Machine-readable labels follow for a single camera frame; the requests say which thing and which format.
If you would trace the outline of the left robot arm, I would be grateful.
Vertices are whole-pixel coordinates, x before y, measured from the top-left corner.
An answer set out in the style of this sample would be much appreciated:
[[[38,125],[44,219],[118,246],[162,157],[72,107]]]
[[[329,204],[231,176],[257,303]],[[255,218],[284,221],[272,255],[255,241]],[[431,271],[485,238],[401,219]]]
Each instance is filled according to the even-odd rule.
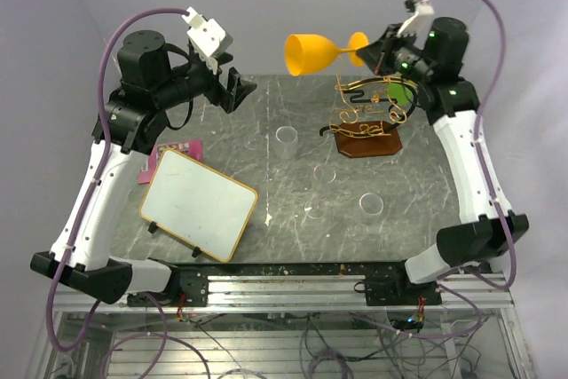
[[[111,240],[128,186],[170,126],[168,110],[204,96],[230,114],[256,89],[234,67],[227,82],[220,81],[221,66],[233,59],[227,51],[232,41],[225,31],[194,30],[188,32],[186,49],[153,30],[123,39],[116,53],[121,83],[104,102],[93,129],[89,167],[75,206],[51,248],[32,256],[32,271],[106,304],[142,292],[161,305],[179,299],[180,267],[113,258]]]

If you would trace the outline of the orange plastic wine glass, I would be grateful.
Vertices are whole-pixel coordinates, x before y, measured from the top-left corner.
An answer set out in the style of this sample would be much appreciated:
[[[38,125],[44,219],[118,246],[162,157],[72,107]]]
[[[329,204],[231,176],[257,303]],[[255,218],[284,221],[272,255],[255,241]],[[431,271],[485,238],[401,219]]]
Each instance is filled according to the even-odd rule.
[[[285,64],[292,76],[310,75],[324,70],[340,55],[346,54],[353,66],[362,67],[364,62],[356,51],[368,45],[368,38],[362,32],[354,33],[344,48],[322,35],[292,34],[284,45]]]

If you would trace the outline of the green plastic wine glass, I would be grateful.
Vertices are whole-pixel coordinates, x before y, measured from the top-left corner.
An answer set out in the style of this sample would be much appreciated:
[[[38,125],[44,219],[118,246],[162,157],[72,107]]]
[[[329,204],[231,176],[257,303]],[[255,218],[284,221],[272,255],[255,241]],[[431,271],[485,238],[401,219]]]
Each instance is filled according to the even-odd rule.
[[[400,83],[388,83],[386,87],[387,96],[400,106],[406,106],[413,100],[413,89]]]

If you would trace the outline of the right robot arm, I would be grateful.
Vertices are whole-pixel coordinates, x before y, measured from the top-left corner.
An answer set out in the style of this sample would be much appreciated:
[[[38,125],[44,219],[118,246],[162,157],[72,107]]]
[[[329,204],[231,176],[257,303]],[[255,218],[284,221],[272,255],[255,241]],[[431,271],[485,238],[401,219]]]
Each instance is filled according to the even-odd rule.
[[[423,283],[454,268],[511,253],[529,228],[527,216],[514,212],[501,189],[476,89],[461,75],[469,44],[466,25],[436,18],[422,48],[415,39],[402,24],[390,24],[378,40],[356,51],[375,75],[397,74],[417,84],[418,104],[444,148],[458,196],[460,224],[439,230],[435,243],[407,259],[406,274],[392,281],[392,296],[402,304],[418,298]]]

